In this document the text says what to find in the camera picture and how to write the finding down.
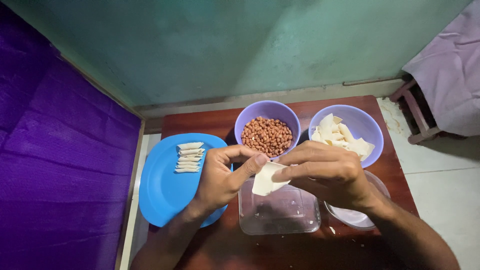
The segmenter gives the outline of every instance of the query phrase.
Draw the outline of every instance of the purple curtain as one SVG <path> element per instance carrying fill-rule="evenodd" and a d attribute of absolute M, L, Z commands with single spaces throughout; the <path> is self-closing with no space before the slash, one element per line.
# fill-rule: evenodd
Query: purple curtain
<path fill-rule="evenodd" d="M 114 269 L 140 119 L 0 3 L 0 269 Z"/>

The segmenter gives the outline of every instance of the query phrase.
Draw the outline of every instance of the plastic container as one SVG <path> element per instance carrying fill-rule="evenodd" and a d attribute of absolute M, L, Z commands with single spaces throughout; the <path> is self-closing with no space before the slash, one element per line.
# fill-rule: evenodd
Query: plastic container
<path fill-rule="evenodd" d="M 310 121 L 308 138 L 312 139 L 315 127 L 330 113 L 343 119 L 342 123 L 347 125 L 355 139 L 363 138 L 366 142 L 375 145 L 373 152 L 361 162 L 362 168 L 367 168 L 377 161 L 384 149 L 384 136 L 377 122 L 358 108 L 349 105 L 333 105 L 320 110 Z"/>
<path fill-rule="evenodd" d="M 300 121 L 297 115 L 287 105 L 271 100 L 258 101 L 250 104 L 239 114 L 237 121 L 235 122 L 235 139 L 239 145 L 242 144 L 241 133 L 243 132 L 245 125 L 259 116 L 269 119 L 279 119 L 286 123 L 287 127 L 292 132 L 292 143 L 282 155 L 287 154 L 297 145 L 300 138 Z"/>
<path fill-rule="evenodd" d="M 313 233 L 320 228 L 317 198 L 285 185 L 267 196 L 252 193 L 253 178 L 239 191 L 239 220 L 249 235 Z"/>
<path fill-rule="evenodd" d="M 376 177 L 373 173 L 369 171 L 364 172 L 367 180 L 372 183 L 381 193 L 390 198 L 390 193 L 388 193 L 388 190 L 386 186 L 382 183 L 382 181 L 378 179 L 378 177 Z M 337 208 L 329 205 L 327 202 L 324 203 L 330 214 L 332 214 L 334 217 L 336 217 L 349 227 L 362 231 L 369 231 L 376 228 L 375 224 L 373 224 L 373 222 L 364 213 L 354 210 Z"/>

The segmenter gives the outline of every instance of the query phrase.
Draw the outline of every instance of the purple bowl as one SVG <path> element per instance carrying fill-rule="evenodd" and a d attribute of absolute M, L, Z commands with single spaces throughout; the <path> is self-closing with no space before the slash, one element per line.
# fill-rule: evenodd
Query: purple bowl
<path fill-rule="evenodd" d="M 333 105 L 320 110 L 310 121 L 308 138 L 312 139 L 315 127 L 330 113 L 343 119 L 342 123 L 347 125 L 355 139 L 363 138 L 366 142 L 375 145 L 368 158 L 361 162 L 362 168 L 367 168 L 377 161 L 384 149 L 384 136 L 377 122 L 369 114 L 358 108 L 349 105 Z"/>
<path fill-rule="evenodd" d="M 287 105 L 271 100 L 255 102 L 244 108 L 243 111 L 241 111 L 240 115 L 237 118 L 237 121 L 235 122 L 235 139 L 237 140 L 237 143 L 239 145 L 242 144 L 241 133 L 243 132 L 243 128 L 245 127 L 245 125 L 252 119 L 259 116 L 268 119 L 279 119 L 280 121 L 286 123 L 287 127 L 292 132 L 292 143 L 290 147 L 285 150 L 285 152 L 283 152 L 282 155 L 287 154 L 297 145 L 300 138 L 300 121 L 298 117 L 292 111 L 292 109 L 287 107 Z"/>

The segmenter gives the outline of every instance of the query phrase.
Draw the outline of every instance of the blue plate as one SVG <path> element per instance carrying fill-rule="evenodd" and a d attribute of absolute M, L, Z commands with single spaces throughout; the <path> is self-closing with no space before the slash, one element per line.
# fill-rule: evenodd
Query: blue plate
<path fill-rule="evenodd" d="M 177 145 L 193 142 L 203 142 L 204 153 L 212 148 L 227 146 L 217 136 L 202 133 L 179 134 L 162 139 L 147 157 L 138 200 L 143 216 L 155 226 L 163 227 L 187 206 L 197 191 L 205 155 L 199 161 L 199 172 L 175 172 L 179 159 Z M 201 227 L 217 221 L 226 208 L 227 206 L 217 209 Z"/>

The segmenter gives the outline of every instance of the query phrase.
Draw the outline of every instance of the hand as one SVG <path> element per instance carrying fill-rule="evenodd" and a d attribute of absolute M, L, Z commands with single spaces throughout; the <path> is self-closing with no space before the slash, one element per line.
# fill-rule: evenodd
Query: hand
<path fill-rule="evenodd" d="M 243 145 L 208 150 L 197 193 L 189 206 L 206 213 L 224 207 L 237 195 L 241 185 L 269 160 L 265 154 Z M 233 162 L 244 164 L 232 172 Z"/>
<path fill-rule="evenodd" d="M 278 171 L 274 181 L 292 179 L 290 185 L 308 191 L 332 206 L 363 212 L 378 201 L 378 191 L 367 181 L 355 152 L 305 141 L 274 162 L 298 164 Z"/>

